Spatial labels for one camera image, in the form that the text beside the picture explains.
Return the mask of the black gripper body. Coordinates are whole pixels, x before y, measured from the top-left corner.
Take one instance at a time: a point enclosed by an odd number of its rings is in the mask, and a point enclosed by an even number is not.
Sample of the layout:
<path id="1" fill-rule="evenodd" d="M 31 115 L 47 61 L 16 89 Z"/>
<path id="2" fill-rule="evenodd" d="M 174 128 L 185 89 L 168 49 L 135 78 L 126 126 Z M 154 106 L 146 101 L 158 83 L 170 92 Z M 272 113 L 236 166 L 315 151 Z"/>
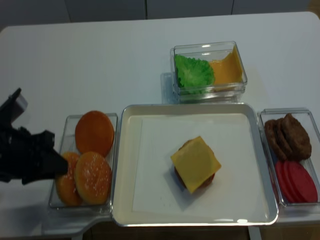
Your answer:
<path id="1" fill-rule="evenodd" d="M 21 180 L 23 185 L 55 178 L 45 163 L 53 156 L 55 134 L 31 134 L 26 128 L 0 127 L 0 181 Z"/>

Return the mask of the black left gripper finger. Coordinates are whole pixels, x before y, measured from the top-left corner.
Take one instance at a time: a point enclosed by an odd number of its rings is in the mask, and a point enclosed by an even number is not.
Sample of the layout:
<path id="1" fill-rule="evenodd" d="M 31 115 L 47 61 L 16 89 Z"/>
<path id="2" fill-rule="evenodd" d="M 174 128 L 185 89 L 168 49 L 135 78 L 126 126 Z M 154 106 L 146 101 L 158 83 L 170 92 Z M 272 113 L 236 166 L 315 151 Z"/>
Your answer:
<path id="1" fill-rule="evenodd" d="M 65 175 L 68 162 L 53 148 L 41 152 L 41 173 L 46 175 Z"/>

